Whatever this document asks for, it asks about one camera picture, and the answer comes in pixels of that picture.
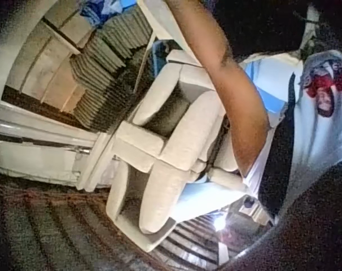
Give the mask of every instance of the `stacked tiles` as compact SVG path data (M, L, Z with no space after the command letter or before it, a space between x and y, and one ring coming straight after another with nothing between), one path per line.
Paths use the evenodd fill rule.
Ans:
M109 19L96 30L82 54L71 57L74 79L86 92L74 109L80 123L107 132L135 101L133 87L152 29L138 6ZM151 74L150 64L146 65Z

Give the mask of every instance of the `furniture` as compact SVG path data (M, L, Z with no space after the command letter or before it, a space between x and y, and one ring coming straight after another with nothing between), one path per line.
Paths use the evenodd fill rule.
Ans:
M203 72L168 63L115 134L114 154L150 174L139 222L144 233L166 223L185 184L204 170L220 129L225 111Z
M205 70L168 63L117 129L111 153L120 165L107 214L143 250L156 247L176 223L245 194L216 182L194 183L206 166L224 115ZM137 196L129 196L130 190Z

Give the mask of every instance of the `armchair armrest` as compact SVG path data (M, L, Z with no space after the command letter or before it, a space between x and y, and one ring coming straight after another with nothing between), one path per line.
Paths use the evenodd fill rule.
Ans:
M106 214L115 221L123 207L126 190L129 182L130 167L124 161L120 161L117 173L112 181L111 191L109 192Z
M183 171L190 170L207 142L220 107L216 92L200 95L176 126L159 159Z

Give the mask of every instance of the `armchair cushion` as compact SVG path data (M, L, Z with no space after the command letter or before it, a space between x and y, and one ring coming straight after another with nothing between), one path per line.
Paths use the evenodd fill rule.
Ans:
M230 131L223 139L220 150L216 156L214 166L228 172L232 172L238 169L238 165L235 160L233 144L231 142Z
M241 176L223 171L219 168L212 168L208 173L210 181L226 186L233 191L248 193L248 187L243 183Z
M160 110L177 85L182 65L167 63L143 98L132 122L142 126Z
M159 135L127 121L121 123L116 137L154 157L161 153L165 143Z
M216 121L214 125L212 126L211 133L209 134L206 143L199 155L199 159L201 161L206 162L209 158L210 150L212 149L213 143L215 142L215 139L220 131L221 124L223 121L223 116L217 116Z
M191 65L183 65L180 73L180 82L197 85L207 88L209 90L215 90L209 74L202 67L196 67Z
M190 170L206 144L220 106L215 91L203 93L188 108L159 159L183 171Z
M185 63L194 66L200 66L194 58L192 58L187 52L184 50L172 50L168 56L166 57L167 62L176 62L176 63Z
M156 160L155 157L145 153L131 144L128 144L120 138L115 139L113 152L126 163L144 173L150 172Z

